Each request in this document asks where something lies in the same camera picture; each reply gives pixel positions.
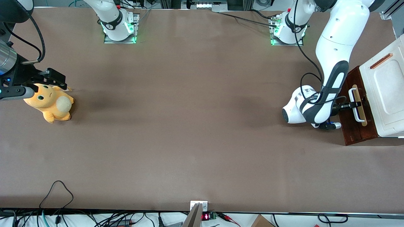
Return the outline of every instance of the plush toy ear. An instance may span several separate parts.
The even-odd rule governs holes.
[[[24,102],[27,103],[28,105],[32,106],[30,99],[24,99]]]

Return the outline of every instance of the metal mounting plate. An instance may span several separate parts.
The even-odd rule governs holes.
[[[208,201],[197,201],[197,200],[191,201],[190,206],[189,206],[189,210],[192,210],[192,208],[194,207],[195,203],[202,203],[202,205],[203,205],[203,211],[204,211],[204,212],[205,212],[205,211],[208,211]]]
[[[279,21],[273,21],[271,19],[268,19],[268,23],[271,25],[279,25]],[[287,44],[282,42],[281,40],[279,40],[278,37],[274,36],[274,31],[277,29],[277,27],[269,27],[269,36],[271,38],[271,45],[272,46],[297,46],[296,43],[294,44]],[[304,33],[302,35],[302,38],[299,40],[299,45],[303,46],[303,37],[304,37]]]
[[[109,44],[109,43],[114,43],[114,44],[134,44],[134,43],[136,43],[137,30],[139,28],[140,14],[132,13],[132,12],[129,12],[129,13],[133,14],[133,17],[129,18],[129,23],[135,22],[135,24],[134,25],[128,24],[128,29],[131,29],[134,32],[132,34],[130,34],[126,39],[121,40],[121,41],[113,41],[107,35],[105,35],[104,43],[106,43],[106,44]]]

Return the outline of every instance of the green cable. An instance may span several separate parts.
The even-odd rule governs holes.
[[[48,221],[46,221],[45,212],[44,212],[44,211],[42,211],[42,219],[44,219],[44,222],[45,222],[46,227],[50,227],[49,224],[48,224]]]

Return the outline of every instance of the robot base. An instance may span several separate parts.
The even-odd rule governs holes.
[[[276,25],[279,26],[279,21],[273,21],[271,19],[268,19],[268,23],[271,25]],[[297,46],[296,43],[294,44],[287,44],[282,42],[281,40],[279,40],[278,37],[274,36],[274,33],[277,32],[278,27],[269,27],[269,36],[271,38],[271,45],[272,46]],[[302,35],[302,38],[299,40],[299,45],[303,46],[303,37],[304,37],[304,33]]]
[[[130,32],[133,31],[132,34],[130,34],[126,39],[121,40],[121,41],[114,41],[111,40],[107,34],[105,34],[104,37],[104,43],[108,44],[108,43],[114,43],[114,44],[134,44],[136,43],[136,39],[137,39],[137,30],[139,29],[139,18],[140,18],[140,14],[134,14],[132,12],[128,12],[129,14],[132,14],[132,17],[129,17],[129,22],[130,23],[135,23],[134,25],[131,25],[128,23],[127,28]]]

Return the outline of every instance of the white floor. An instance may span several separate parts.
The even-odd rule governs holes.
[[[231,214],[227,214],[227,215],[230,216],[236,222],[238,222],[241,227],[250,227],[252,225],[252,223],[254,222],[255,218],[257,217],[257,214],[231,213]],[[264,214],[263,216],[268,221],[273,223],[273,225],[275,226],[272,215]],[[55,217],[56,217],[55,215],[45,217],[50,227],[56,227],[56,225],[54,224]],[[65,217],[68,227],[94,227],[95,226],[94,221],[91,220],[88,216],[86,216],[84,214],[64,215],[64,217]],[[101,221],[103,219],[110,217],[110,215],[97,214],[97,215],[94,215],[94,217],[97,219],[97,221]],[[137,221],[141,217],[142,217],[142,214],[138,213],[138,214],[135,214],[131,220]],[[157,219],[158,214],[157,213],[147,213],[147,217],[149,217],[151,220],[153,220],[154,227],[158,227],[158,219]],[[170,212],[170,213],[162,213],[161,217],[164,222],[164,225],[167,226],[167,225],[183,222],[186,218],[186,215],[179,213],[179,212]],[[344,218],[330,217],[331,221],[341,221],[343,219]],[[276,215],[276,220],[277,220],[279,227],[314,227],[316,224],[319,225],[320,227],[329,227],[328,224],[321,223],[317,219],[317,216],[278,214],[278,215]],[[0,220],[0,226],[1,227],[12,227],[12,221],[13,221],[12,217]],[[24,221],[22,219],[20,221],[19,227],[22,226],[23,222]],[[202,227],[212,227],[217,224],[219,224],[219,227],[237,227],[235,224],[223,221],[222,219],[203,221]],[[27,221],[27,224],[25,226],[26,227],[37,227],[36,217],[35,216],[31,217]],[[46,227],[41,216],[39,217],[39,226]],[[65,227],[66,225],[62,221],[58,226]],[[399,220],[399,219],[352,218],[352,217],[349,218],[349,220],[346,223],[332,224],[332,227],[402,227],[402,226],[404,226],[404,220]],[[139,221],[137,224],[133,225],[132,227],[153,227],[153,224],[149,219],[144,217],[141,221]]]

